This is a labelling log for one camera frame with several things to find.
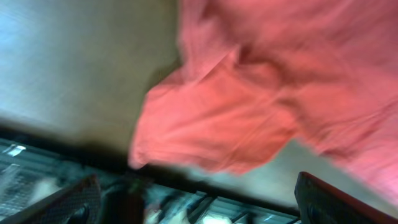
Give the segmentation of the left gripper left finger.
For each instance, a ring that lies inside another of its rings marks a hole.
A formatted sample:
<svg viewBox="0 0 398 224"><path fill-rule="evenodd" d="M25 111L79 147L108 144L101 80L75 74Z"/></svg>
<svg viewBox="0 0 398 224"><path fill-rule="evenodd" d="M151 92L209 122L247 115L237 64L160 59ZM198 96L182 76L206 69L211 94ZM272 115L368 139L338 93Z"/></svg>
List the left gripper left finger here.
<svg viewBox="0 0 398 224"><path fill-rule="evenodd" d="M95 224L100 210L100 185L91 175L3 219L1 224Z"/></svg>

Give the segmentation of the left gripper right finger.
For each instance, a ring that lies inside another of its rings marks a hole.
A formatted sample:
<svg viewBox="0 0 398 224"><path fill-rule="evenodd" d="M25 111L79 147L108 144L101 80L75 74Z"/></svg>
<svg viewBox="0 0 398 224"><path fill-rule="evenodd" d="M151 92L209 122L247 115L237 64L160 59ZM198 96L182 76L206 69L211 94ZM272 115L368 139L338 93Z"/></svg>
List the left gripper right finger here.
<svg viewBox="0 0 398 224"><path fill-rule="evenodd" d="M294 194L303 224L397 224L396 218L308 172L298 174Z"/></svg>

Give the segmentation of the orange-red t-shirt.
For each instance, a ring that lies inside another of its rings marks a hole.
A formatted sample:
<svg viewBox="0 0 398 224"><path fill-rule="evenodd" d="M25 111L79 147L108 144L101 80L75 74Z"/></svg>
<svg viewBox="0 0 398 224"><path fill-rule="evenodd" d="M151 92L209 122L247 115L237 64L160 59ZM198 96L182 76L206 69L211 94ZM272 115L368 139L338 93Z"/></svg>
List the orange-red t-shirt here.
<svg viewBox="0 0 398 224"><path fill-rule="evenodd" d="M180 1L128 163L243 174L291 139L397 203L396 0Z"/></svg>

